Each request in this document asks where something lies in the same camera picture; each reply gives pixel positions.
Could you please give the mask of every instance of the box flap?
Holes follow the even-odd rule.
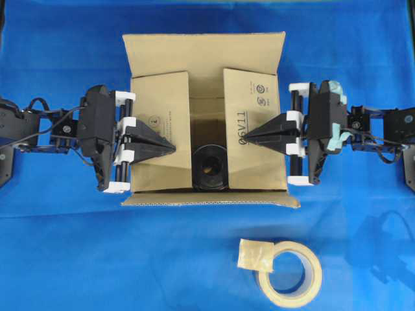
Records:
[[[277,76],[224,69],[230,189],[287,190],[285,157],[242,136],[279,115]]]
[[[268,203],[298,208],[300,203],[287,191],[264,192],[143,192],[135,193],[123,205],[189,205]]]
[[[267,34],[127,34],[133,77],[187,71],[191,97],[223,97],[225,67],[276,74],[285,32]]]
[[[133,192],[192,187],[188,81],[186,72],[131,81],[132,115],[176,146],[173,154],[131,166]]]

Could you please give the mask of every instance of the white bracket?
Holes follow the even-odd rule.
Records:
[[[121,136],[125,135],[127,126],[135,128],[137,126],[137,119],[135,117],[123,117],[121,121],[117,123],[117,131]]]
[[[117,130],[120,136],[125,134],[127,126],[135,128],[137,126],[137,119],[135,117],[124,117],[117,124]],[[120,165],[122,162],[131,163],[134,161],[134,151],[125,150],[125,145],[122,144],[118,147],[117,154],[115,155],[114,166]]]
[[[117,107],[125,105],[126,99],[131,99],[135,102],[136,94],[131,92],[115,91],[115,105],[117,105]]]
[[[114,166],[121,165],[122,162],[131,163],[134,161],[134,150],[125,150],[125,145],[122,144],[115,155]]]
[[[130,191],[130,183],[121,183],[120,181],[110,181],[110,185],[104,190],[105,193],[124,193]]]
[[[304,115],[296,110],[287,111],[287,121],[295,121],[298,131],[301,131],[304,122]],[[294,144],[285,145],[285,153],[288,156],[296,155],[302,158],[305,158],[305,148],[303,146],[303,141],[297,137]]]
[[[309,183],[309,176],[288,176],[288,183],[295,186],[314,186]]]
[[[292,91],[298,91],[298,94],[304,98],[309,96],[310,92],[310,83],[309,82],[302,82],[302,83],[291,83],[288,86],[288,90],[290,93]]]

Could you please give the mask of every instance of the screw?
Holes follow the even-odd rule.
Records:
[[[65,125],[63,128],[64,133],[71,133],[71,127],[69,125]]]
[[[414,120],[414,117],[412,115],[407,115],[404,118],[405,123],[411,123]]]
[[[351,127],[358,130],[361,127],[361,123],[359,121],[355,121],[351,124]]]

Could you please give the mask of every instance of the blue background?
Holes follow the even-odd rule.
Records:
[[[414,105],[407,2],[172,4],[13,0],[6,4],[0,94],[25,107],[43,96],[72,108],[88,87],[128,90],[124,33],[286,31],[288,84],[338,80],[349,105]],[[304,310],[415,310],[415,195],[402,164],[345,148],[322,184],[291,187],[302,207],[120,207],[99,193],[75,154],[17,154],[0,189],[0,310],[276,310],[240,238],[294,240],[321,260],[324,280]],[[295,279],[287,259],[276,269]]]

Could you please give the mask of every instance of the black cylindrical object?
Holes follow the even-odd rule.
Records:
[[[132,99],[125,100],[125,117],[132,116]]]
[[[218,191],[228,188],[228,156],[226,148],[207,144],[192,155],[193,187],[202,191]]]
[[[303,112],[303,97],[298,91],[291,92],[291,110]]]
[[[128,117],[127,114],[127,100],[124,105],[119,108],[119,120],[121,121],[124,117]],[[115,167],[115,181],[126,182],[128,177],[128,163],[122,162],[120,165]]]
[[[303,97],[298,91],[291,92],[291,110],[303,112]],[[303,159],[297,155],[290,155],[290,176],[301,176],[302,174]]]

